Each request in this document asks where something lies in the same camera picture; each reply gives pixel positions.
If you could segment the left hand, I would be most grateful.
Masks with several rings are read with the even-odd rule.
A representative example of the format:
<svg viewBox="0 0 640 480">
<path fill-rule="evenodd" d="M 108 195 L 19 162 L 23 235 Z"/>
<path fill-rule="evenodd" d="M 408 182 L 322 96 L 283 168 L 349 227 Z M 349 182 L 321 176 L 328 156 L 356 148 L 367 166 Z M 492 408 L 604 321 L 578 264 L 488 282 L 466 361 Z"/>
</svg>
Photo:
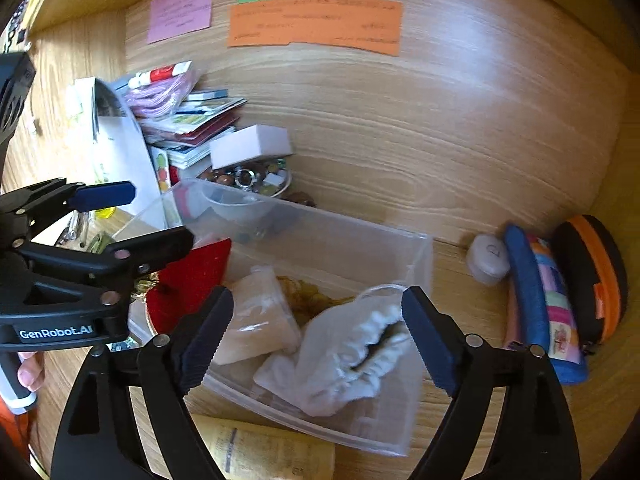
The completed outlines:
<svg viewBox="0 0 640 480">
<path fill-rule="evenodd" d="M 44 381 L 43 356 L 41 352 L 20 352 L 21 365 L 17 371 L 20 384 L 29 391 L 40 389 Z"/>
</svg>

